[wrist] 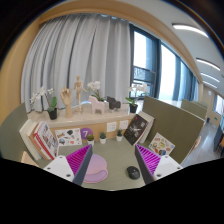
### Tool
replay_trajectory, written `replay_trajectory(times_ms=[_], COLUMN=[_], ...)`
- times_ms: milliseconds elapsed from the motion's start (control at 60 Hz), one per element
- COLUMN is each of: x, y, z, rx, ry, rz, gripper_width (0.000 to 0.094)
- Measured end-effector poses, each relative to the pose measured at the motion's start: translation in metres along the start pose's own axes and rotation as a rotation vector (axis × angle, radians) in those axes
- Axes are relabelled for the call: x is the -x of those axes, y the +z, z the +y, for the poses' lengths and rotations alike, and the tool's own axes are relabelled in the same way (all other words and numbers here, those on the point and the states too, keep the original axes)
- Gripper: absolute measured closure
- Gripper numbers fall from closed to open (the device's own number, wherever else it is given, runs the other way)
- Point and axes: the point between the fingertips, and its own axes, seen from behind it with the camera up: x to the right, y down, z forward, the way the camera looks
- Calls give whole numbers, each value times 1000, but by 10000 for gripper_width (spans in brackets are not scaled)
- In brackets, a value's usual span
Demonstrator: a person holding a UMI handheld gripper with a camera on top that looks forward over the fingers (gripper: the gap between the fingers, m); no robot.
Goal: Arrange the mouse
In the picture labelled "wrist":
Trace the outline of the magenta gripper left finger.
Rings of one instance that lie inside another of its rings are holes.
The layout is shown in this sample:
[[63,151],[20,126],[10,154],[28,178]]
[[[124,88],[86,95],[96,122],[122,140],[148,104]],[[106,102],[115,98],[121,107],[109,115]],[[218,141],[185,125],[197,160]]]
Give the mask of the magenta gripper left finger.
[[92,154],[92,146],[87,145],[68,156],[57,156],[44,170],[81,186]]

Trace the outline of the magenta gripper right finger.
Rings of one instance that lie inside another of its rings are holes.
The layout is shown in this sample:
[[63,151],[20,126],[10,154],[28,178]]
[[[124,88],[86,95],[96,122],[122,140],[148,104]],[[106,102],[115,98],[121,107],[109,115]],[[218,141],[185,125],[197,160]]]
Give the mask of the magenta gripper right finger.
[[182,169],[182,166],[168,155],[160,156],[141,145],[135,145],[135,156],[145,184],[152,183]]

